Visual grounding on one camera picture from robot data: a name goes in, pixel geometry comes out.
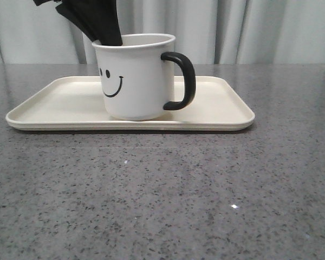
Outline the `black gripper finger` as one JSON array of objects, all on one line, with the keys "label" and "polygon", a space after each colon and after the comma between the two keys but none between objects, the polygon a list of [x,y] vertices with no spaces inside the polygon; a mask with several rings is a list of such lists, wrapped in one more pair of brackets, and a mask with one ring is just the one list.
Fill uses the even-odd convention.
[{"label": "black gripper finger", "polygon": [[61,3],[56,11],[78,27],[92,42],[98,39],[94,25],[94,3]]},{"label": "black gripper finger", "polygon": [[96,41],[104,46],[122,45],[116,1],[62,1],[62,3],[94,3]]}]

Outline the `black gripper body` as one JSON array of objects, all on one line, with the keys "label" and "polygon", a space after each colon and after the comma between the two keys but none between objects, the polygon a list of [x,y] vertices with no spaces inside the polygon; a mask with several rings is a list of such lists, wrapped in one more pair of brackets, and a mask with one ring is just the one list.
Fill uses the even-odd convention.
[{"label": "black gripper body", "polygon": [[33,0],[36,6],[40,6],[42,4],[48,3],[48,2],[60,2],[61,0]]}]

